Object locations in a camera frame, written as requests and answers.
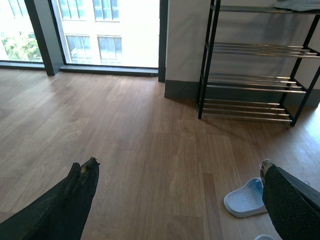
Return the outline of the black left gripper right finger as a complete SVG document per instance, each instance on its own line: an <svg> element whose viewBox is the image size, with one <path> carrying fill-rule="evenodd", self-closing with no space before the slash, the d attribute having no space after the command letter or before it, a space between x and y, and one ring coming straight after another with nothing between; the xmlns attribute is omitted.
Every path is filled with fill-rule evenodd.
<svg viewBox="0 0 320 240"><path fill-rule="evenodd" d="M260 167L262 200L283 240L320 238L320 192L265 159Z"/></svg>

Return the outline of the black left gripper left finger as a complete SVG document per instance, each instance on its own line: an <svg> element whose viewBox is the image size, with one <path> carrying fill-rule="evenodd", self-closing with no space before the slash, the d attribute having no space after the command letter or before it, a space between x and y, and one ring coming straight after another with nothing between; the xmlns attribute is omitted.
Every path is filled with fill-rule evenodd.
<svg viewBox="0 0 320 240"><path fill-rule="evenodd" d="M62 181L0 224L2 240L79 240L99 179L99 163L91 157L75 162Z"/></svg>

